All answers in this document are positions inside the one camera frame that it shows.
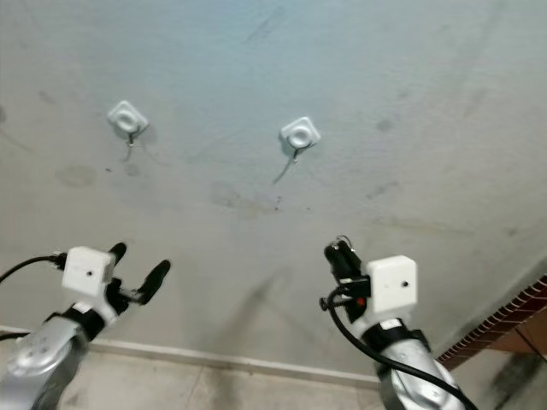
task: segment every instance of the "white adhesive hook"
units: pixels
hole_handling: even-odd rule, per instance
[[[293,160],[298,161],[298,155],[305,149],[317,144],[321,135],[308,117],[299,118],[281,129],[281,136],[295,150]]]
[[[121,101],[109,112],[109,122],[116,129],[127,134],[131,147],[133,139],[149,125],[149,121],[128,101]]]

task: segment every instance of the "metal hook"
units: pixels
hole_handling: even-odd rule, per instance
[[[346,237],[345,235],[338,235],[338,236],[336,237],[336,240],[337,240],[337,241],[344,241],[344,242],[346,242],[346,243],[350,246],[350,249],[351,249],[351,250],[354,250],[354,249],[353,249],[353,244],[351,243],[350,239],[349,239],[348,237]]]
[[[310,146],[311,146],[311,141],[305,147],[295,149],[294,155],[292,156],[292,163],[296,164],[298,162],[298,154],[300,154],[300,151],[304,151],[305,149],[308,149]]]
[[[137,137],[139,133],[140,126],[137,126],[137,129],[135,131],[127,133],[127,146],[129,147],[129,149],[131,149],[135,144],[135,137]]]

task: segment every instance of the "black wire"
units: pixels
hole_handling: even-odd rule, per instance
[[[16,332],[16,333],[4,333],[3,335],[0,335],[0,342],[2,340],[9,340],[9,339],[18,339],[19,337],[25,337],[28,335],[27,332]]]
[[[524,335],[522,334],[522,332],[519,331],[518,328],[515,328],[515,331],[516,331],[517,334],[521,337],[521,339],[524,341],[524,343],[526,343],[526,344],[528,345],[528,347],[533,351],[533,353],[537,354],[539,357],[541,357],[541,359],[542,359],[545,363],[547,363],[547,359],[545,359],[545,356],[542,355],[542,353],[539,351],[539,349],[536,348],[536,346],[535,346],[532,342],[530,342],[530,340],[529,340],[526,336],[524,336]]]
[[[18,263],[17,265],[15,265],[14,267],[12,267],[11,269],[9,269],[7,272],[3,273],[2,276],[0,276],[0,283],[2,283],[5,279],[7,279],[9,276],[11,276],[14,272],[18,271],[19,269],[21,269],[22,267],[26,267],[27,265],[30,265],[32,263],[36,263],[36,262],[41,262],[41,261],[49,261],[49,262],[53,262],[55,261],[55,256],[54,255],[50,255],[50,256],[37,256],[35,258],[31,258],[27,261],[24,261],[24,262],[21,262],[21,263]]]
[[[429,373],[416,369],[415,367],[408,366],[396,360],[392,360],[388,357],[385,357],[384,355],[378,352],[375,352],[374,350],[369,348],[369,346],[367,346],[365,343],[361,342],[359,339],[354,337],[351,334],[351,332],[348,331],[348,329],[344,326],[344,324],[342,323],[342,320],[340,320],[338,314],[336,313],[336,308],[333,306],[334,298],[338,295],[342,295],[342,293],[343,291],[340,288],[335,289],[333,292],[331,292],[331,294],[326,299],[326,305],[328,306],[328,311],[331,314],[332,321],[334,322],[336,327],[338,327],[338,329],[342,332],[345,338],[350,341],[351,344],[353,344],[356,348],[361,350],[364,354],[366,354],[372,360],[375,360],[384,366],[388,366],[393,370],[407,373],[411,376],[420,378],[422,380],[425,380],[426,382],[434,384],[440,389],[443,389],[446,392],[453,395],[456,399],[461,401],[469,410],[479,410],[473,404],[473,402],[469,400],[468,397],[465,396],[463,392],[459,390],[458,388],[446,383],[444,380],[441,380],[440,378],[434,377],[433,375]]]

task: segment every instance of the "white baseboard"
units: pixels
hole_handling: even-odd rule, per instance
[[[13,327],[0,326],[0,333],[25,331]],[[196,366],[209,366],[233,369],[244,372],[256,372],[285,378],[299,378],[323,383],[343,384],[367,389],[377,389],[378,379],[356,373],[336,372],[315,367],[294,366],[265,360],[249,359],[239,356],[204,353],[185,348],[168,348],[149,344],[118,342],[108,339],[96,339],[90,349],[95,352],[123,354],[153,360],[174,361]]]

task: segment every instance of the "stain on wall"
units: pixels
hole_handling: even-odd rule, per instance
[[[384,218],[373,222],[378,226],[386,226],[404,231],[411,231],[416,235],[434,234],[434,235],[463,235],[473,234],[470,230],[458,229],[440,222],[431,220],[411,220],[406,218]]]
[[[486,88],[479,88],[478,90],[474,91],[469,98],[469,102],[463,112],[463,116],[469,117],[473,115],[483,104],[486,96],[488,96],[488,90]]]
[[[270,199],[265,196],[251,198],[238,193],[230,184],[221,182],[212,185],[210,198],[212,203],[230,208],[236,211],[238,216],[246,219],[274,214],[279,211],[281,199]]]
[[[4,121],[6,121],[6,112],[3,109],[3,107],[0,105],[0,124],[2,124]]]
[[[140,175],[140,169],[138,168],[137,164],[126,164],[124,166],[124,169],[126,171],[126,174],[130,177],[137,177]]]
[[[390,131],[391,129],[393,129],[395,125],[393,124],[393,121],[392,120],[389,120],[387,118],[381,120],[378,122],[378,124],[376,124],[376,128],[378,129],[378,131],[380,132],[388,132]]]
[[[494,410],[503,410],[512,400],[518,400],[544,365],[535,354],[513,354],[492,380],[491,392],[497,396]]]
[[[44,90],[38,91],[38,97],[40,98],[40,100],[42,100],[46,104],[57,105],[56,99],[52,97],[48,92],[45,92]]]
[[[97,171],[85,165],[69,165],[56,171],[55,178],[68,188],[84,188],[95,183]]]
[[[249,37],[245,40],[246,43],[259,43],[264,41],[274,30],[278,29],[279,26],[286,19],[286,10],[283,6],[277,6],[272,13],[262,21],[255,30],[249,34]]]
[[[367,194],[367,198],[373,200],[374,198],[378,196],[384,195],[388,190],[391,190],[393,188],[396,188],[399,186],[399,183],[397,181],[388,182],[386,184],[378,185],[375,187],[372,192]]]

